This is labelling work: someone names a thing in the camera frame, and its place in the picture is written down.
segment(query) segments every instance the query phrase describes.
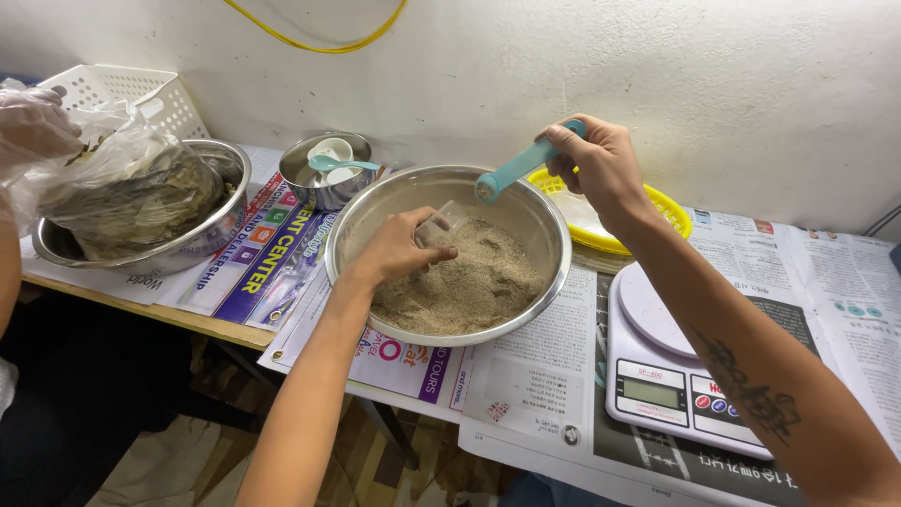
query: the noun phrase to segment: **digital kitchen scale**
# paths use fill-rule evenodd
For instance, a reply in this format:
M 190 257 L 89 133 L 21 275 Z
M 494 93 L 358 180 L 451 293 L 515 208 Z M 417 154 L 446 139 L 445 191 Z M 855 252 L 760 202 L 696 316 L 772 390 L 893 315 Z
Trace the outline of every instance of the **digital kitchen scale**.
M 760 459 L 773 456 L 744 425 L 638 263 L 610 285 L 607 413 Z

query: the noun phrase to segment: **hand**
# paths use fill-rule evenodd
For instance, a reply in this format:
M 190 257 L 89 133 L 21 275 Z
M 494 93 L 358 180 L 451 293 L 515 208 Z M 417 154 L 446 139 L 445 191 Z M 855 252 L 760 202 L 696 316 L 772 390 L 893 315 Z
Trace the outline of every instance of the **hand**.
M 60 106 L 62 99 L 53 90 L 0 88 L 0 171 L 81 152 L 81 129 Z
M 551 145 L 560 150 L 548 161 L 548 173 L 560 176 L 570 192 L 585 195 L 601 224 L 614 235 L 626 218 L 659 215 L 644 191 L 642 171 L 626 127 L 588 115 L 573 115 L 567 118 L 570 119 L 585 124 L 585 139 L 559 124 L 549 126 L 535 138 L 538 141 L 547 136 Z
M 426 206 L 388 215 L 347 271 L 356 273 L 375 289 L 380 283 L 398 280 L 417 269 L 428 272 L 429 264 L 456 258 L 457 249 L 453 246 L 421 249 L 414 242 L 413 231 L 435 213 Z

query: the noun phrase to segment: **floor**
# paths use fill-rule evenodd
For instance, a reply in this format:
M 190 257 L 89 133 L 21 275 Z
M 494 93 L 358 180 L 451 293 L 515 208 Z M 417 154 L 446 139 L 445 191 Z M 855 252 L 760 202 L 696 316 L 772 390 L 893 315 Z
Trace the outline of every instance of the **floor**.
M 198 392 L 265 417 L 274 392 L 209 354 L 204 336 L 192 339 Z M 455 424 L 397 410 L 420 457 L 411 470 L 387 446 L 360 404 L 345 395 L 341 422 L 316 505 L 432 507 L 496 505 L 519 470 L 457 447 Z M 257 436 L 206 421 L 179 418 L 169 430 L 139 438 L 90 507 L 217 507 L 233 505 Z

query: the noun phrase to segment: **clear plastic cup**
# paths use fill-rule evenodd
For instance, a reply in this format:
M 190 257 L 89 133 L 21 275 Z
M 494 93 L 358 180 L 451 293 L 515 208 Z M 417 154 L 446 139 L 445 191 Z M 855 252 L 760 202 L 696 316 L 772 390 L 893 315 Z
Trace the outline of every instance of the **clear plastic cup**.
M 463 207 L 449 200 L 441 209 L 413 231 L 416 245 L 420 248 L 432 248 L 442 244 L 449 244 L 454 231 L 463 225 L 466 217 Z

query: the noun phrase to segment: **white plastic basket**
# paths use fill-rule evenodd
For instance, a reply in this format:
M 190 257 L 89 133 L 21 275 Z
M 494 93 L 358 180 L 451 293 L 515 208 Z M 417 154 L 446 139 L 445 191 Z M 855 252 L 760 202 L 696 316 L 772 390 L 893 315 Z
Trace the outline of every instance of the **white plastic basket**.
M 176 72 L 78 65 L 38 86 L 56 91 L 67 110 L 126 98 L 166 134 L 178 139 L 210 137 Z

